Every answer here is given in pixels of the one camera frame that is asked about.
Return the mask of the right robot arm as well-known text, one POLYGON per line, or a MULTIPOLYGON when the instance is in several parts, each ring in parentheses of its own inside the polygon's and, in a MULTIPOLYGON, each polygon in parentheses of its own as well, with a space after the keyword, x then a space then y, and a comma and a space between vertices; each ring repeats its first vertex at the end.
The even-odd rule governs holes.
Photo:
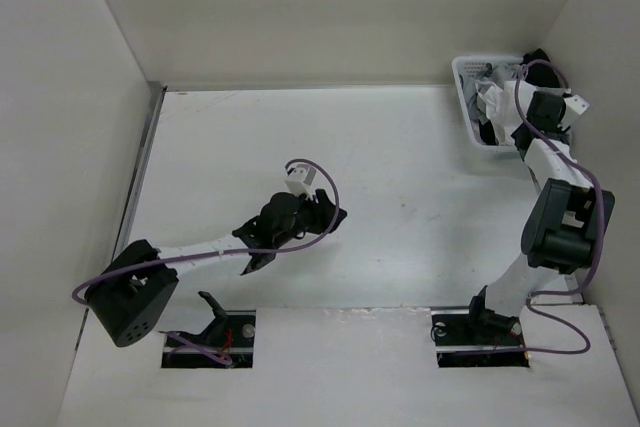
POLYGON ((587 108, 569 93, 513 93, 519 123, 512 139, 541 191, 521 235, 520 255, 470 302, 463 327, 475 342, 512 331, 522 309, 549 294, 550 281, 599 264, 615 197, 571 156, 568 139, 571 124, 587 108))

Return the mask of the white tank top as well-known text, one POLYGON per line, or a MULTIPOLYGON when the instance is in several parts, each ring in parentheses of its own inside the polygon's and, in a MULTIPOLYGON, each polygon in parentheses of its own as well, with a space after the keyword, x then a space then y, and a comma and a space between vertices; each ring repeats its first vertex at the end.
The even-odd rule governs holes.
POLYGON ((516 81, 510 80, 500 87, 495 82, 477 79, 474 81, 479 121, 489 124, 499 146, 514 147, 513 134, 522 125, 522 117, 515 103, 516 81))

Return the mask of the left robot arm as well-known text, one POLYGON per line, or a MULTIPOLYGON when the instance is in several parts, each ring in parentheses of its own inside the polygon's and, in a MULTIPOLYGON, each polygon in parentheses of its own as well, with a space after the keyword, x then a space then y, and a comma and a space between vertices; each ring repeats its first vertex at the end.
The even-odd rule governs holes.
POLYGON ((223 337, 224 320, 193 301, 201 298, 217 310, 210 290, 218 278, 255 273, 283 253, 316 244, 346 217, 323 189, 311 195, 278 192, 257 216, 220 239, 184 247, 132 242, 74 296, 118 347, 150 331, 191 333, 200 344, 214 345, 223 337))

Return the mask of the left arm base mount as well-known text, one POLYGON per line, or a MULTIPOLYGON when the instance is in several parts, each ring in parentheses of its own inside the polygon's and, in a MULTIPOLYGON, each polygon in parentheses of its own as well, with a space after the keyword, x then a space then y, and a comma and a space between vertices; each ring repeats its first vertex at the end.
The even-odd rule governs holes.
POLYGON ((163 369, 251 369, 254 364, 257 312, 226 310, 209 292, 207 324, 199 332, 171 330, 165 337, 163 369))

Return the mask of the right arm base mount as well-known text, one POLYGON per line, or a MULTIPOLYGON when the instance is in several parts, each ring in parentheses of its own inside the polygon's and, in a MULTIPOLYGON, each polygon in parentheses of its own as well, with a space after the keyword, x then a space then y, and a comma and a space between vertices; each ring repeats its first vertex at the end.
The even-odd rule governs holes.
POLYGON ((528 368, 520 319, 486 307, 486 290, 472 297, 466 310, 431 312, 430 337, 441 368, 528 368))

